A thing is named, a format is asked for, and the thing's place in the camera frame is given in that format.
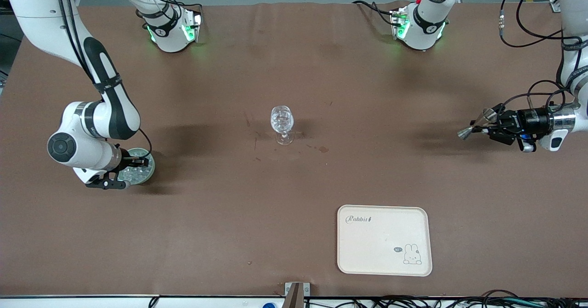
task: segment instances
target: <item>white tray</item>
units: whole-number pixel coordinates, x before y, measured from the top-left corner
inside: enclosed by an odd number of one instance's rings
[[[337,264],[344,273],[424,277],[433,270],[422,208],[344,205],[337,237]]]

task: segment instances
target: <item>green indicator light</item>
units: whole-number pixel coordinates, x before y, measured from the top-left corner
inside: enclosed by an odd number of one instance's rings
[[[149,35],[151,36],[151,41],[156,42],[155,37],[153,36],[153,32],[151,32],[151,28],[147,27],[147,31],[149,31]]]
[[[185,27],[184,25],[182,25],[182,29],[183,29],[184,34],[186,35],[186,39],[188,41],[192,41],[195,39],[194,29],[192,29],[191,27]]]
[[[441,38],[441,34],[443,34],[444,27],[445,27],[445,23],[443,23],[443,25],[441,25],[441,27],[439,28],[439,34],[437,35],[437,39]]]
[[[402,24],[402,26],[398,28],[398,38],[404,39],[409,27],[410,27],[410,21],[408,19],[406,19],[404,24]]]

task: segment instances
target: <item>glass base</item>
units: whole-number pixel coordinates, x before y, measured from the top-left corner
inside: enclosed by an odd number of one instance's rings
[[[147,154],[147,150],[143,148],[131,148],[128,150],[131,156],[140,157]],[[121,170],[118,174],[119,180],[126,180],[130,182],[131,185],[139,185],[147,182],[151,176],[153,176],[153,172],[155,170],[155,160],[153,156],[150,154],[147,156],[149,160],[149,166],[142,168],[133,168],[133,167],[126,167]]]
[[[280,145],[290,145],[292,141],[294,141],[294,134],[292,132],[288,132],[286,134],[277,133],[276,134],[276,141]]]

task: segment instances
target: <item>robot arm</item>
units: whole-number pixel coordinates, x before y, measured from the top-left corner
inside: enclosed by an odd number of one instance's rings
[[[588,0],[560,0],[560,7],[565,39],[561,41],[556,82],[574,97],[573,102],[539,108],[529,103],[529,109],[518,111],[500,103],[485,109],[458,133],[460,138],[465,140],[473,132],[483,132],[500,143],[511,145],[517,141],[524,152],[535,151],[536,142],[557,151],[567,134],[588,131]]]
[[[395,38],[416,50],[431,48],[441,38],[447,15],[457,0],[420,0],[393,13]]]
[[[103,45],[88,32],[72,6],[74,0],[11,0],[24,34],[34,46],[84,69],[100,101],[70,103],[47,149],[57,162],[73,167],[86,186],[125,188],[125,182],[101,178],[114,170],[146,166],[128,157],[107,138],[132,137],[141,118]]]
[[[175,0],[128,0],[147,22],[153,42],[164,52],[178,52],[198,41],[202,15]]]

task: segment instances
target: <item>table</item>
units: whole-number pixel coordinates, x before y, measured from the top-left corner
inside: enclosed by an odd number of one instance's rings
[[[506,38],[527,42],[514,10]],[[178,54],[151,44],[131,8],[81,15],[141,112],[157,172],[101,191],[52,161],[63,108],[97,93],[23,42],[0,105],[0,293],[268,295],[310,281],[314,295],[586,296],[586,136],[533,154],[456,136],[559,63],[557,41],[503,46],[497,5],[456,5],[427,52],[356,5],[205,8],[202,43]],[[548,4],[522,15],[539,33],[559,25]],[[288,147],[269,125],[280,104],[296,118]],[[346,204],[426,210],[432,274],[341,273]]]

